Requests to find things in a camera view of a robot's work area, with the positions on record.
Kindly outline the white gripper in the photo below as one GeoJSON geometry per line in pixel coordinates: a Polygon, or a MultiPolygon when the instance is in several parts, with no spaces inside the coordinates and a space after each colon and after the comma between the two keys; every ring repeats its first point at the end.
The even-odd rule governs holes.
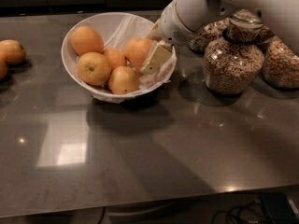
{"type": "Polygon", "coordinates": [[[149,54],[141,66],[140,71],[142,74],[154,74],[170,59],[172,46],[169,43],[183,46],[195,37],[195,32],[188,29],[180,20],[177,2],[178,0],[173,0],[164,9],[160,19],[153,24],[145,35],[147,39],[155,41],[152,43],[149,54]]]}

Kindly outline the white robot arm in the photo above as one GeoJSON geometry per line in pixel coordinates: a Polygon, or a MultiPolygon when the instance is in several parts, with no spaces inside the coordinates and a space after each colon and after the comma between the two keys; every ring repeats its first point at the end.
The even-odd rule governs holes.
{"type": "Polygon", "coordinates": [[[173,0],[147,34],[158,43],[150,50],[141,72],[155,73],[173,45],[187,44],[202,27],[240,9],[257,16],[292,52],[299,53],[299,0],[173,0]]]}

